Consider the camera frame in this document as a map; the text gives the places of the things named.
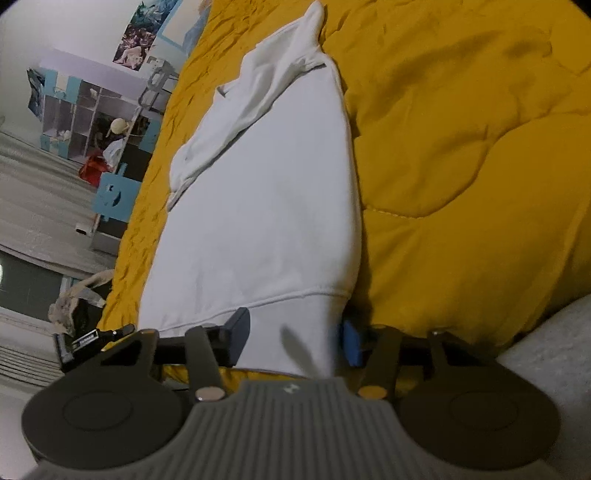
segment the window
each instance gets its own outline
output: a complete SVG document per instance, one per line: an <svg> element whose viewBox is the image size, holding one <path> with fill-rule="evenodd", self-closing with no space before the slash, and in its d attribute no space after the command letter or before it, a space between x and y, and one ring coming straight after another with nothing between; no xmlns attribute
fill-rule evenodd
<svg viewBox="0 0 591 480"><path fill-rule="evenodd" d="M48 322L64 276L0 252L0 307Z"/></svg>

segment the folded white garment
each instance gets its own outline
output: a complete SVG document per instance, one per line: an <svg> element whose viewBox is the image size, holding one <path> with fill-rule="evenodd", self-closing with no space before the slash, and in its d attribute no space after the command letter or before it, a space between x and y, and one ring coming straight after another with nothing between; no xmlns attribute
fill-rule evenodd
<svg viewBox="0 0 591 480"><path fill-rule="evenodd" d="M249 307L240 368L331 375L357 277L357 181L323 13L313 3L245 56L171 166L139 326L182 335Z"/></svg>

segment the yellow blanket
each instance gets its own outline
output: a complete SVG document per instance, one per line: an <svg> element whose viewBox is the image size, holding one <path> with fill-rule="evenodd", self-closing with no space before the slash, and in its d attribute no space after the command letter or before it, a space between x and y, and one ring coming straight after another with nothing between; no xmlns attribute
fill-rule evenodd
<svg viewBox="0 0 591 480"><path fill-rule="evenodd" d="M363 206L354 303L502 346L591 292L591 22L569 0L325 0ZM243 55L310 0L214 0L172 95L101 326L137 321L168 168Z"/></svg>

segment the poster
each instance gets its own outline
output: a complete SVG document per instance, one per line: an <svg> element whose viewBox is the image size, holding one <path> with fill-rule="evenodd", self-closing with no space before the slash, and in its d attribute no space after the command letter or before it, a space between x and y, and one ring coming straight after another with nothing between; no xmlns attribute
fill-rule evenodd
<svg viewBox="0 0 591 480"><path fill-rule="evenodd" d="M27 70L29 85L31 86L31 97L29 98L29 110L41 121L43 121L43 102L45 93L45 75L33 69Z"/></svg>
<svg viewBox="0 0 591 480"><path fill-rule="evenodd" d="M144 0L125 29L113 61L139 70L162 27L178 0Z"/></svg>

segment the gray fabric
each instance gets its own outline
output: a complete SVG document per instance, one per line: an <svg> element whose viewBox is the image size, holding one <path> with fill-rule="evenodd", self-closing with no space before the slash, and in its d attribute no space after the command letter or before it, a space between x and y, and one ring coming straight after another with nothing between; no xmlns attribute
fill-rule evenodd
<svg viewBox="0 0 591 480"><path fill-rule="evenodd" d="M114 258L90 250L77 223L92 223L95 191L78 166L0 133L0 249L76 278L108 270Z"/></svg>
<svg viewBox="0 0 591 480"><path fill-rule="evenodd" d="M572 303L499 357L544 391L561 416L548 463L566 480L591 478L591 295Z"/></svg>

